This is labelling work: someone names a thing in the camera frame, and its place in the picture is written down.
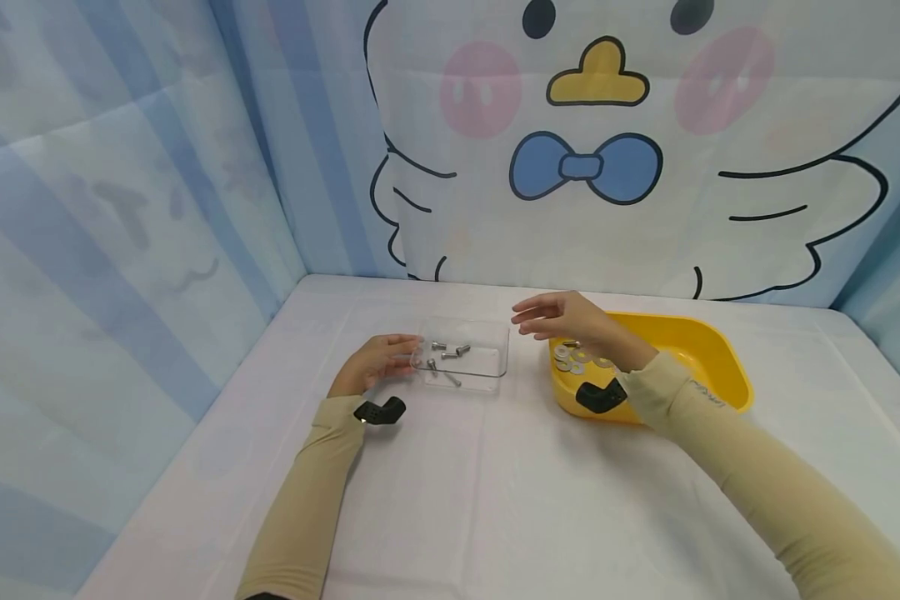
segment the yellow beak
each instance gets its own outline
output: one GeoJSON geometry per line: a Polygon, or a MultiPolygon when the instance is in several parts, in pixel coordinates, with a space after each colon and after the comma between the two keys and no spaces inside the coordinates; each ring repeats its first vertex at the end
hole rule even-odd
{"type": "Polygon", "coordinates": [[[626,70],[624,45],[615,37],[598,37],[580,57],[580,67],[561,71],[547,86],[553,106],[610,105],[635,107],[650,93],[650,82],[626,70]]]}

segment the clear plastic box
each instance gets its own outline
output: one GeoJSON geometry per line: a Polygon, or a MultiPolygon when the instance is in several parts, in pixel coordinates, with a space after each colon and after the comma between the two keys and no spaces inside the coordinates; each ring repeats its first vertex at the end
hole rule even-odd
{"type": "Polygon", "coordinates": [[[424,383],[476,392],[499,391],[500,378],[507,374],[508,324],[427,317],[419,335],[422,342],[412,356],[412,365],[423,376],[424,383]],[[433,347],[435,342],[445,343],[446,349],[433,347]],[[456,356],[457,348],[463,346],[470,349],[459,358],[443,357],[443,353],[456,356]],[[436,364],[436,370],[428,366],[429,360],[436,364]]]}

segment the blue bow tie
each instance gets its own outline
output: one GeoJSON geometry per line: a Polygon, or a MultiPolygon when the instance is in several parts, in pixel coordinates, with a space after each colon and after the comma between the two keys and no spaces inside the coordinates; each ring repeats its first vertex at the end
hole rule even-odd
{"type": "Polygon", "coordinates": [[[564,183],[587,182],[614,204],[643,200],[657,185],[663,152],[639,133],[621,133],[592,154],[577,154],[556,133],[534,132],[513,151],[511,189],[520,200],[539,200],[564,183]]]}

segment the yellow plastic tray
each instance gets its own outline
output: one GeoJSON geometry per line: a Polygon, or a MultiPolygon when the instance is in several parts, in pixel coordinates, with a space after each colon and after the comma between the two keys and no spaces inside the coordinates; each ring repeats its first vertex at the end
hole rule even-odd
{"type": "MultiPolygon", "coordinates": [[[[607,315],[616,318],[654,347],[676,356],[690,368],[697,381],[709,387],[710,391],[737,409],[737,412],[745,412],[753,404],[753,390],[733,348],[719,331],[705,322],[697,321],[696,318],[666,315],[614,312],[607,312],[607,315]]],[[[605,388],[616,377],[616,372],[613,368],[597,367],[593,362],[584,364],[584,372],[580,375],[558,371],[553,360],[553,349],[565,341],[567,340],[550,341],[553,393],[556,394],[560,407],[576,417],[616,423],[640,423],[640,418],[626,400],[603,415],[590,412],[577,403],[577,390],[584,381],[605,388]]]]}

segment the metal washer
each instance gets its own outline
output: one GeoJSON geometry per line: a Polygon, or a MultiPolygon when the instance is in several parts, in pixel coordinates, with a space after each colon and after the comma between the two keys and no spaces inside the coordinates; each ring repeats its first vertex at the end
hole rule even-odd
{"type": "Polygon", "coordinates": [[[575,347],[572,349],[572,351],[570,352],[570,358],[574,359],[578,363],[581,363],[582,365],[585,365],[593,360],[593,357],[587,353],[587,350],[584,350],[580,347],[575,347]]]}

